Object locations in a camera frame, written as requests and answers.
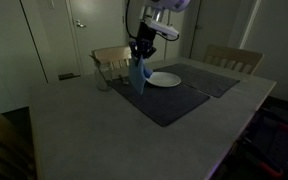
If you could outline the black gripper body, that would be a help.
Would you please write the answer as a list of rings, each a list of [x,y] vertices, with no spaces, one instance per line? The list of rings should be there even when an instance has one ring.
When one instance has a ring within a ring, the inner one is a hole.
[[[156,31],[150,28],[146,23],[141,22],[136,37],[138,48],[140,50],[150,50],[153,47],[155,36]]]

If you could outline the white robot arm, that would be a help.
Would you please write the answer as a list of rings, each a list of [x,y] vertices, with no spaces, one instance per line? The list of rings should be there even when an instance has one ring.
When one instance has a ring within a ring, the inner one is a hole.
[[[149,59],[156,51],[154,40],[156,36],[170,42],[180,38],[179,31],[170,24],[162,22],[164,12],[182,12],[191,0],[144,0],[140,14],[140,23],[137,35],[129,35],[132,41],[129,42],[132,57]]]

